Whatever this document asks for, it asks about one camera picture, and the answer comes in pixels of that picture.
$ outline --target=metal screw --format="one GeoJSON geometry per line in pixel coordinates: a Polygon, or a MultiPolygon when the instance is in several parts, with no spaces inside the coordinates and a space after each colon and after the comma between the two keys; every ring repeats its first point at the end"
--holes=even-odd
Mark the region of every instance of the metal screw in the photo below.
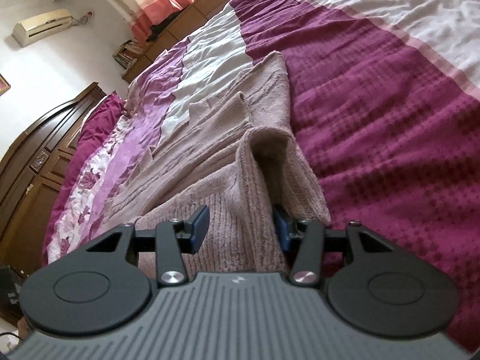
{"type": "Polygon", "coordinates": [[[160,279],[164,283],[178,284],[185,279],[185,275],[179,271],[166,271],[162,276],[160,276],[160,279]]]}
{"type": "Polygon", "coordinates": [[[312,271],[299,271],[293,275],[293,280],[295,280],[297,283],[313,283],[317,280],[317,275],[312,271]]]}

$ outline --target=wooden headboard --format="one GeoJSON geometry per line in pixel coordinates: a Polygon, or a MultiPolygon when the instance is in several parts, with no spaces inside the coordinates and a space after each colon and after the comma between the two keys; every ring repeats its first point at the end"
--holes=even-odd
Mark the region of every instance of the wooden headboard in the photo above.
{"type": "Polygon", "coordinates": [[[45,227],[86,113],[105,93],[92,83],[25,130],[0,162],[0,266],[40,267],[45,227]]]}

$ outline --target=books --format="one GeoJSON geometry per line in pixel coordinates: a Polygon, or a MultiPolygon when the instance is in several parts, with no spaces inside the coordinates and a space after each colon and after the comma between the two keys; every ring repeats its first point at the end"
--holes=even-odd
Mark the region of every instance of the books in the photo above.
{"type": "Polygon", "coordinates": [[[127,69],[131,66],[141,55],[143,54],[143,49],[140,47],[140,44],[135,40],[127,40],[122,44],[117,52],[113,55],[113,58],[117,63],[122,66],[122,68],[127,69]]]}

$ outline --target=picture frame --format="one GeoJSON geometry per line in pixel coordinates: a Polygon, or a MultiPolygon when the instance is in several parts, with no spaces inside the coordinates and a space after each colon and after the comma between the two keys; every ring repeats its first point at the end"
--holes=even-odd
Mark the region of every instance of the picture frame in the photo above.
{"type": "Polygon", "coordinates": [[[11,88],[10,84],[0,74],[0,96],[11,88]]]}

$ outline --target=bedspread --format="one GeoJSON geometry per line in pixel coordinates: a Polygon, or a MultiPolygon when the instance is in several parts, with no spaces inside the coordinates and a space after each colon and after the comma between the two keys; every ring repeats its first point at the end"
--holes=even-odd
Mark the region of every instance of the bedspread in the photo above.
{"type": "MultiPolygon", "coordinates": [[[[129,132],[69,250],[99,234],[106,199],[191,104],[279,51],[291,128],[332,225],[359,219],[446,272],[460,294],[448,333],[476,349],[479,50],[480,0],[232,0],[131,84],[129,132]]],[[[68,231],[58,229],[52,251],[68,231]]]]}
{"type": "Polygon", "coordinates": [[[113,92],[83,122],[77,149],[70,160],[45,231],[42,264],[67,253],[75,244],[75,229],[88,213],[86,207],[93,198],[93,187],[104,174],[114,149],[127,132],[128,123],[122,113],[123,100],[113,92]]]}

